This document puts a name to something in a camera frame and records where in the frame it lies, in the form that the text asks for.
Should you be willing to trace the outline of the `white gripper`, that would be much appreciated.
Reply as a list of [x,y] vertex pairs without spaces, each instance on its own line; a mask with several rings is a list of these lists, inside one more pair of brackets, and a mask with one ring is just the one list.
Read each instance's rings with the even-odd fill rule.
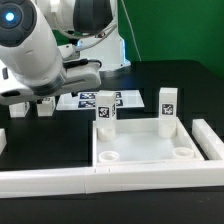
[[0,79],[0,104],[12,105],[96,88],[101,84],[100,68],[100,61],[68,62],[63,75],[37,86],[18,81],[9,69],[4,68],[4,77]]

